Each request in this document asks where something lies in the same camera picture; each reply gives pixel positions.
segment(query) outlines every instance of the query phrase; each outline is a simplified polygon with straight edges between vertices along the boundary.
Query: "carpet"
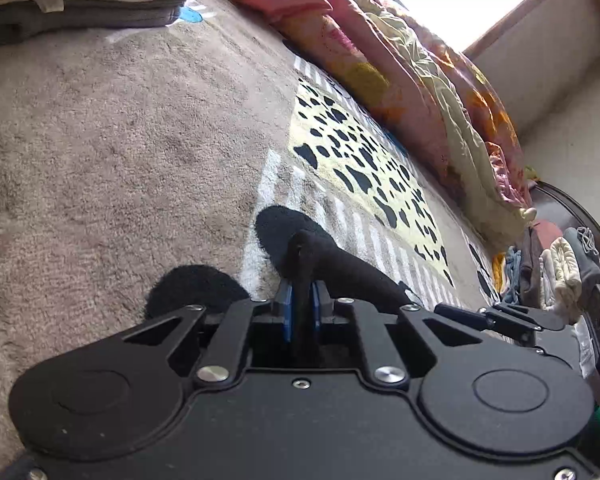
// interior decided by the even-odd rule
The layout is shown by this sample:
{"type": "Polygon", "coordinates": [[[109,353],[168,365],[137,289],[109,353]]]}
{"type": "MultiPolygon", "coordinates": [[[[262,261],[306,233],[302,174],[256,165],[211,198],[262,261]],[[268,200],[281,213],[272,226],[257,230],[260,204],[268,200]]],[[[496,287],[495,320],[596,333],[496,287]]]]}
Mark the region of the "carpet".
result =
{"type": "Polygon", "coordinates": [[[481,241],[427,173],[402,154],[452,282],[289,150],[298,79],[318,69],[259,16],[197,1],[213,10],[200,23],[0,47],[0,469],[21,449],[7,399],[27,367],[134,325],[148,301],[177,308],[169,280],[190,266],[275,290],[254,232],[266,206],[304,212],[428,308],[486,304],[466,264],[465,236],[481,241]]]}

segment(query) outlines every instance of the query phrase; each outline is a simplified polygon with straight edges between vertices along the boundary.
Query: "white cloth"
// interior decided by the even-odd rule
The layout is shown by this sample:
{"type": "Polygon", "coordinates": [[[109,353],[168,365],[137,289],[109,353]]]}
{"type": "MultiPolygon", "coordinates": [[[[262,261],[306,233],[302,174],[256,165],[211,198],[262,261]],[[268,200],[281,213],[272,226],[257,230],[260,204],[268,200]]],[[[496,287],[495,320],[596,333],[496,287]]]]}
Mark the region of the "white cloth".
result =
{"type": "Polygon", "coordinates": [[[551,251],[545,249],[540,255],[540,307],[551,310],[555,304],[555,269],[551,251]]]}
{"type": "Polygon", "coordinates": [[[567,240],[560,237],[551,244],[551,260],[555,270],[555,304],[552,310],[568,324],[580,319],[578,298],[582,291],[580,270],[573,249],[567,240]]]}

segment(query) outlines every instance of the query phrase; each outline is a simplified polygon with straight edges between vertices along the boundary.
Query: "comforter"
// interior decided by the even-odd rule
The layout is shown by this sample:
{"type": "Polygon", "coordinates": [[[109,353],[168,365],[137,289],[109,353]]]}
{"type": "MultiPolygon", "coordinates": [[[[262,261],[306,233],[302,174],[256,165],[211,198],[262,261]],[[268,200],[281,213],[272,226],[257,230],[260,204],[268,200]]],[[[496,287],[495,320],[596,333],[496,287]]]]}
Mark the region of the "comforter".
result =
{"type": "Polygon", "coordinates": [[[346,86],[434,173],[495,248],[512,243],[533,219],[522,152],[495,92],[469,60],[400,6],[242,1],[346,86]]]}

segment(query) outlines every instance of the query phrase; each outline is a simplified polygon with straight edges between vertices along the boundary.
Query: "dark wooden furniture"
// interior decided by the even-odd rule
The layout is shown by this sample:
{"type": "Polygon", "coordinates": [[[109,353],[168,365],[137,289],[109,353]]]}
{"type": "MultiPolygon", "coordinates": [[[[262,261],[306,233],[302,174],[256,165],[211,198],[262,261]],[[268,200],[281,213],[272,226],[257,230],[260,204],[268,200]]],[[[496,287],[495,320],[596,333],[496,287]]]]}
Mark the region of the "dark wooden furniture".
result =
{"type": "Polygon", "coordinates": [[[596,247],[600,251],[600,226],[593,217],[564,191],[551,184],[536,182],[530,190],[538,219],[549,220],[563,231],[567,227],[588,227],[593,232],[596,247]]]}

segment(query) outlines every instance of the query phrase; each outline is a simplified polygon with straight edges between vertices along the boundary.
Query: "wall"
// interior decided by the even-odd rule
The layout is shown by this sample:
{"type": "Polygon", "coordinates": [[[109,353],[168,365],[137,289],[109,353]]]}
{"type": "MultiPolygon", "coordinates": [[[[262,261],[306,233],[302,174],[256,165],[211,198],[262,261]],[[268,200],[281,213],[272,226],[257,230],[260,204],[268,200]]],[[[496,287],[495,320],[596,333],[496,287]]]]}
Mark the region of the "wall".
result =
{"type": "Polygon", "coordinates": [[[545,0],[474,63],[503,101],[519,135],[600,59],[600,3],[545,0]]]}
{"type": "Polygon", "coordinates": [[[522,139],[525,161],[600,224],[600,64],[522,139]]]}

